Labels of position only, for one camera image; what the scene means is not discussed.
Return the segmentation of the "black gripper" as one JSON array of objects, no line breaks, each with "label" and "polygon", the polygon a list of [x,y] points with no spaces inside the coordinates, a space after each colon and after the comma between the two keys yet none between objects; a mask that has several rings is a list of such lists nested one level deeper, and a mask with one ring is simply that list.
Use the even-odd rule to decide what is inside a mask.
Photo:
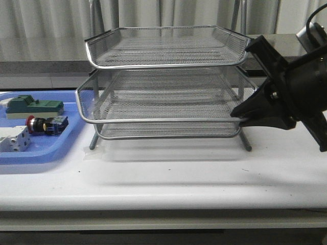
[{"label": "black gripper", "polygon": [[245,118],[241,127],[295,128],[302,122],[326,151],[326,44],[292,62],[260,36],[249,44],[267,75],[266,81],[247,100],[236,106],[231,117]]}]

